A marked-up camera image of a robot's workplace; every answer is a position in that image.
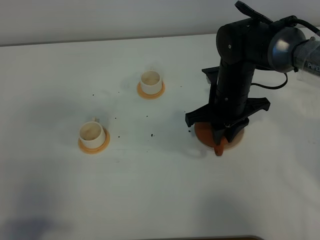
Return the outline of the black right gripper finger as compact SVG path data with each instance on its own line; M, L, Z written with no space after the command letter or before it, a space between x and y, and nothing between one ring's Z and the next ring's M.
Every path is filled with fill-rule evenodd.
M231 143L237 134L249 124L248 119L235 123L226 130L226 140Z
M220 125L220 124L211 125L212 138L216 145L221 144L221 140L225 135L225 130L226 130L226 127L224 125Z

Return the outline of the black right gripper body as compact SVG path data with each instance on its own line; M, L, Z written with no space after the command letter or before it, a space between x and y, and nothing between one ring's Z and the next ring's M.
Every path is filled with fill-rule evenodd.
M252 63L221 63L204 68L202 72L210 83L209 101L206 105L185 114L188 127L195 123L233 126L254 113L268 111L267 98L249 98L256 66Z

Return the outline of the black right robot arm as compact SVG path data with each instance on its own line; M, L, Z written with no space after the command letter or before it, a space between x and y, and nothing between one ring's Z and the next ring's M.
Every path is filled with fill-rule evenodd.
M249 117L267 111L267 98L250 98L255 70L287 74L299 71L320 74L320 43L307 39L296 27L300 24L319 34L319 30L294 16L279 21L248 18L219 28L216 47L220 64L205 68L210 84L206 105L185 115L188 126L209 123L212 140L232 142L249 123Z

